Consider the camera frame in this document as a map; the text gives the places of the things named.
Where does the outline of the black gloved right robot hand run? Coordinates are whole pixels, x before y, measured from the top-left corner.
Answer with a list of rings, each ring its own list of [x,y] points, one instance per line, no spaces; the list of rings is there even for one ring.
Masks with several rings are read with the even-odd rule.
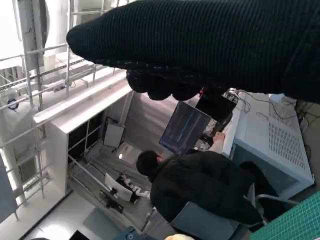
[[[137,0],[71,28],[74,54],[126,70],[137,93],[185,101],[230,88],[320,101],[317,0]]]

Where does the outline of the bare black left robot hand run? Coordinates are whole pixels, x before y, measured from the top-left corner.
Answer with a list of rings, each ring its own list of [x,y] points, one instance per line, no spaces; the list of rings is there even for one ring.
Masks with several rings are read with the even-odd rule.
[[[159,240],[145,233],[139,233],[133,226],[130,226],[120,232],[113,240]]]

